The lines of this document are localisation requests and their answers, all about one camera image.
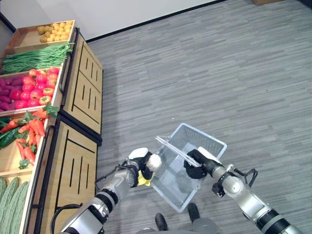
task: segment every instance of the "yellow object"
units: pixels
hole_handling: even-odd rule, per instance
[[[47,39],[48,39],[47,37],[42,37],[42,38],[40,38],[40,42],[45,43],[45,42],[47,42]]]
[[[44,36],[47,37],[47,38],[49,38],[50,35],[51,35],[51,33],[49,31],[45,32],[45,34],[44,34]]]
[[[45,33],[45,28],[44,28],[44,26],[39,26],[39,27],[37,28],[37,32],[38,32],[39,34],[44,34],[44,33]]]
[[[154,173],[152,175],[152,178],[151,179],[145,179],[142,175],[142,171],[139,171],[138,172],[138,178],[137,178],[137,181],[138,181],[138,186],[140,185],[145,185],[145,186],[151,186],[151,182],[152,182],[152,179],[154,177]]]

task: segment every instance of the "foot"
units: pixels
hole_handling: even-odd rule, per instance
[[[159,231],[168,231],[167,222],[162,214],[158,213],[155,215],[155,222]]]
[[[195,203],[190,203],[188,205],[187,209],[189,211],[189,216],[190,216],[192,223],[194,222],[195,219],[200,218],[199,212],[198,212],[198,209],[197,209],[197,206],[195,205]]]

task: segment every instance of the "black cable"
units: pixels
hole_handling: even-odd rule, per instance
[[[55,214],[53,215],[52,217],[52,220],[50,222],[50,233],[51,234],[54,234],[54,227],[55,227],[55,221],[59,215],[59,213],[62,211],[62,210],[67,210],[67,209],[77,209],[77,208],[80,208],[82,206],[82,203],[80,205],[78,204],[68,204],[68,205],[65,205],[65,206],[62,206],[60,207],[56,212]]]
[[[247,173],[243,173],[243,172],[241,172],[240,170],[238,170],[237,168],[234,168],[234,171],[235,171],[236,173],[238,173],[239,175],[241,175],[241,176],[244,177],[245,183],[248,184],[248,186],[249,186],[250,188],[252,187],[252,185],[254,184],[255,179],[256,179],[257,176],[258,176],[258,171],[257,171],[255,168],[251,169],[251,170],[248,171]],[[251,173],[253,174],[253,177],[252,177],[251,181],[248,183],[248,181],[247,181],[247,176],[249,176]]]

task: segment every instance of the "tomato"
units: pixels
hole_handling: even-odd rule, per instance
[[[52,89],[52,88],[45,88],[45,89],[43,90],[43,95],[44,95],[44,96],[50,96],[50,97],[52,97],[52,96],[53,96],[53,93],[54,93],[54,89]]]
[[[27,102],[27,106],[28,107],[33,107],[33,106],[39,106],[39,99],[30,99],[28,102]]]
[[[22,92],[20,94],[20,99],[23,101],[28,101],[30,99],[30,92]]]
[[[36,84],[35,89],[44,90],[47,86],[45,84]]]
[[[43,96],[39,99],[39,104],[40,105],[45,105],[48,102],[50,102],[52,100],[52,98],[50,96]]]
[[[47,82],[47,76],[45,76],[44,74],[39,74],[37,77],[36,77],[36,82],[37,84],[45,84]]]
[[[32,85],[36,85],[36,82],[33,78],[31,77],[23,77],[23,84],[32,84]]]
[[[38,74],[39,71],[37,71],[36,69],[31,69],[29,70],[28,74],[31,77],[35,77]]]
[[[59,74],[59,68],[58,67],[51,67],[48,71],[48,74],[52,74],[52,73]]]
[[[22,93],[22,91],[20,90],[12,90],[10,93],[10,98],[12,100],[20,100],[20,94]]]
[[[46,82],[46,85],[48,88],[54,88],[56,85],[57,81],[53,79],[48,79]]]
[[[24,92],[31,92],[35,89],[34,85],[32,84],[25,84],[21,88]]]
[[[31,99],[39,99],[42,96],[43,96],[42,91],[39,89],[35,89],[35,90],[31,91],[31,93],[30,93]]]
[[[48,80],[57,80],[58,79],[58,75],[56,73],[50,73],[48,74]]]
[[[27,107],[27,101],[17,101],[15,102],[15,108],[16,109],[22,109]]]

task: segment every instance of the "green cucumber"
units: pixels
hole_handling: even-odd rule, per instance
[[[0,149],[11,144],[16,138],[15,134],[19,132],[20,127],[11,129],[5,137],[0,139]]]
[[[0,177],[0,201],[6,189],[6,181],[4,178]]]
[[[22,183],[14,193],[4,215],[3,225],[0,227],[0,234],[18,234],[20,220],[24,208],[28,182]]]
[[[13,194],[15,193],[16,189],[19,186],[19,178],[15,177],[11,183],[8,185],[8,187],[6,188],[3,197],[1,199],[0,202],[0,223],[2,223],[2,219],[4,219],[4,212],[7,209]]]

